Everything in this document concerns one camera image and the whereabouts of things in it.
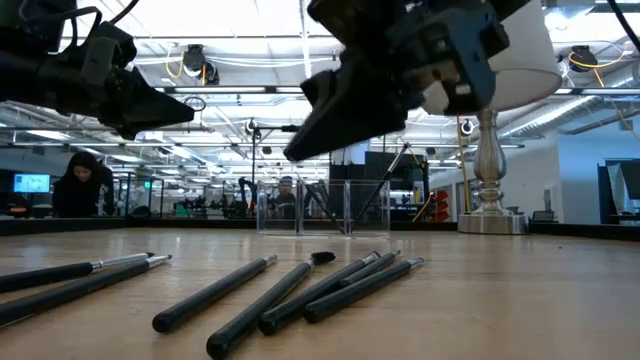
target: silver lamp base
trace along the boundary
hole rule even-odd
[[[529,231],[529,221],[522,215],[474,215],[458,216],[458,231],[468,234],[524,235]]]

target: desk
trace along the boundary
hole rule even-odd
[[[209,335],[311,252],[334,264],[302,287],[371,250],[401,249],[428,262],[326,321],[254,332],[232,359],[637,359],[640,246],[547,235],[393,233],[390,241],[261,238],[247,230],[117,229],[9,236],[0,273],[122,254],[172,253],[146,274],[0,330],[0,359],[208,359]],[[161,310],[257,257],[277,265],[176,333],[159,335]],[[1,294],[7,301],[42,290]]]

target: person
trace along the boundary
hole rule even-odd
[[[291,176],[284,176],[278,183],[278,197],[276,198],[276,212],[280,219],[295,219],[296,217],[296,197],[291,193],[293,179]]]
[[[88,152],[78,152],[69,161],[67,171],[54,184],[53,212],[61,218],[111,215],[113,174]]]

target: lamp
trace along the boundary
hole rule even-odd
[[[510,46],[489,59],[496,74],[496,91],[488,108],[478,116],[480,140],[473,171],[481,180],[480,207],[459,216],[458,231],[481,234],[522,234],[526,218],[502,208],[499,181],[506,175],[506,161],[496,135],[497,112],[515,109],[553,94],[562,77],[545,26],[539,1],[531,1],[502,22]],[[448,99],[439,87],[425,91],[424,110],[442,114]]]

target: white cylinder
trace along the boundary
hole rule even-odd
[[[490,108],[515,109],[553,94],[562,84],[549,31],[539,0],[529,2],[502,22],[510,46],[489,59],[496,74],[496,92]],[[423,108],[432,115],[448,106],[441,86],[424,92]]]

